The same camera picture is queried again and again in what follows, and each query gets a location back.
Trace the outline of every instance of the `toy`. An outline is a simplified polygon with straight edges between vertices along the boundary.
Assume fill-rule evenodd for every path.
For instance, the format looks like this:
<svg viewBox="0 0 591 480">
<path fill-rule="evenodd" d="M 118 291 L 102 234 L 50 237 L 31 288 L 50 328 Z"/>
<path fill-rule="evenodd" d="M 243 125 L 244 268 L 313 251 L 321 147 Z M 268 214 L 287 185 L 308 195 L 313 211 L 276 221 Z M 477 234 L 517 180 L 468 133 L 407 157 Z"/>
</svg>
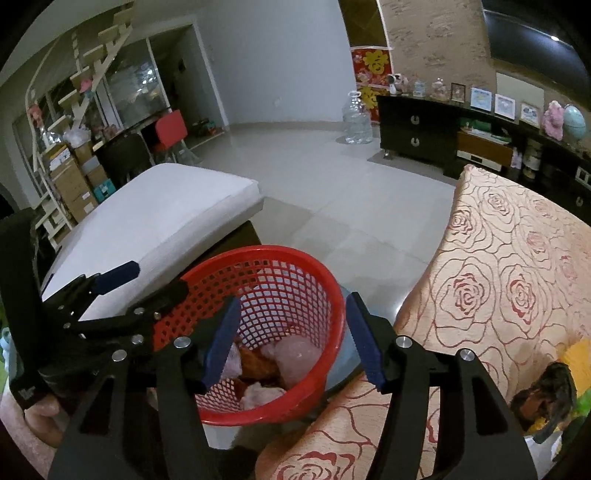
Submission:
<svg viewBox="0 0 591 480">
<path fill-rule="evenodd" d="M 562 125 L 564 123 L 564 108 L 556 100 L 552 100 L 544 112 L 544 131 L 549 137 L 562 140 Z"/>
</svg>

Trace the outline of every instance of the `framed picture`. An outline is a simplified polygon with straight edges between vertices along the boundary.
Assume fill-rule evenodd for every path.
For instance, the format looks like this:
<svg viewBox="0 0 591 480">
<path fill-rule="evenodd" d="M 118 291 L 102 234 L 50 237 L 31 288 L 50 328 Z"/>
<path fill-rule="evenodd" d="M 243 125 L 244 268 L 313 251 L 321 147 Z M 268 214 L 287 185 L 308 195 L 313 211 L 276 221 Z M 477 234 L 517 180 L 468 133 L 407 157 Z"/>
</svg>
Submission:
<svg viewBox="0 0 591 480">
<path fill-rule="evenodd" d="M 466 101 L 466 85 L 452 83 L 452 101 L 459 103 Z"/>
<path fill-rule="evenodd" d="M 495 95 L 495 113 L 515 120 L 515 101 L 498 93 Z"/>
<path fill-rule="evenodd" d="M 492 93 L 488 90 L 481 90 L 480 88 L 472 87 L 470 106 L 490 112 L 492 110 Z"/>
<path fill-rule="evenodd" d="M 529 103 L 521 102 L 521 117 L 520 120 L 533 127 L 540 127 L 540 109 Z"/>
</svg>

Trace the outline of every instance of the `sofa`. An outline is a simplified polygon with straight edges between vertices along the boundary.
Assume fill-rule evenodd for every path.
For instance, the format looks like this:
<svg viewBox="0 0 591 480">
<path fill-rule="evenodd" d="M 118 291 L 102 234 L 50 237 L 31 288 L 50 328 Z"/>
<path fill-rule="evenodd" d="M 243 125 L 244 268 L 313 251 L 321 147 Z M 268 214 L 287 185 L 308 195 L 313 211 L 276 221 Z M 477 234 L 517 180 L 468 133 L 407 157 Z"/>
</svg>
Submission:
<svg viewBox="0 0 591 480">
<path fill-rule="evenodd" d="M 426 349 L 473 350 L 505 399 L 591 334 L 591 228 L 510 180 L 467 166 L 449 224 L 394 329 Z M 269 445 L 258 480 L 363 480 L 389 396 L 364 375 L 305 434 Z M 432 388 L 419 478 L 433 471 L 439 391 Z"/>
</svg>

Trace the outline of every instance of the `cardboard box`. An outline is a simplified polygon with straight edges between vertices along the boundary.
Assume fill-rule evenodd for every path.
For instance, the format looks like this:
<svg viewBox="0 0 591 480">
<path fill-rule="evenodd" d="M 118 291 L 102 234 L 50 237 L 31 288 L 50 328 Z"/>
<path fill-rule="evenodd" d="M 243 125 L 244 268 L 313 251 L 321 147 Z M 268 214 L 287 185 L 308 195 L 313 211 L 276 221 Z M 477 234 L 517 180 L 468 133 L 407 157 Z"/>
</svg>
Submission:
<svg viewBox="0 0 591 480">
<path fill-rule="evenodd" d="M 109 177 L 105 172 L 105 169 L 101 165 L 92 170 L 86 176 L 86 178 L 88 179 L 88 182 L 93 188 L 100 187 L 102 184 L 104 184 L 104 182 L 109 180 Z"/>
<path fill-rule="evenodd" d="M 78 159 L 78 163 L 82 165 L 85 161 L 90 160 L 93 157 L 92 145 L 90 142 L 85 143 L 81 147 L 74 149 L 74 155 Z"/>
<path fill-rule="evenodd" d="M 99 202 L 96 201 L 91 192 L 84 192 L 74 200 L 66 202 L 66 206 L 76 219 L 76 222 L 80 223 L 92 210 L 99 206 Z"/>
<path fill-rule="evenodd" d="M 99 203 L 103 203 L 107 198 L 113 195 L 116 192 L 115 185 L 110 179 L 107 179 L 101 185 L 99 185 L 94 190 L 95 197 L 99 201 Z"/>
<path fill-rule="evenodd" d="M 99 163 L 99 159 L 96 158 L 96 156 L 80 165 L 80 169 L 82 170 L 82 173 L 86 175 L 88 182 L 93 188 L 100 186 L 109 179 L 105 169 Z"/>
<path fill-rule="evenodd" d="M 51 179 L 66 204 L 92 191 L 74 158 L 65 161 L 51 172 Z"/>
</svg>

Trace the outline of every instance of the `blue gripper pad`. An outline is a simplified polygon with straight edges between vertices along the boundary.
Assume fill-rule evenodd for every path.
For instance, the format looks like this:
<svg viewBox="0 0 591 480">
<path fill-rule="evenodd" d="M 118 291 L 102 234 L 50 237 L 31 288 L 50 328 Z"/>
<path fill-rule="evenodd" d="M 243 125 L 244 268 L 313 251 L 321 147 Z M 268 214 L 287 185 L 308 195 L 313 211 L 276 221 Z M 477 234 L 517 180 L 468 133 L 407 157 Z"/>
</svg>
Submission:
<svg viewBox="0 0 591 480">
<path fill-rule="evenodd" d="M 378 391 L 381 391 L 386 383 L 386 378 L 382 371 L 383 354 L 362 313 L 362 309 L 369 316 L 363 300 L 361 300 L 358 293 L 353 292 L 347 297 L 346 302 L 347 323 L 349 324 L 349 330 L 351 331 L 355 347 L 365 370 L 365 375 L 368 381 L 375 385 Z"/>
<path fill-rule="evenodd" d="M 96 295 L 105 295 L 138 278 L 138 276 L 139 264 L 137 262 L 127 262 L 96 277 L 90 290 Z"/>
<path fill-rule="evenodd" d="M 238 332 L 241 319 L 240 312 L 240 300 L 234 297 L 220 321 L 212 344 L 205 356 L 204 374 L 201 382 L 207 388 L 211 388 L 220 381 L 223 367 L 226 365 L 230 348 Z"/>
</svg>

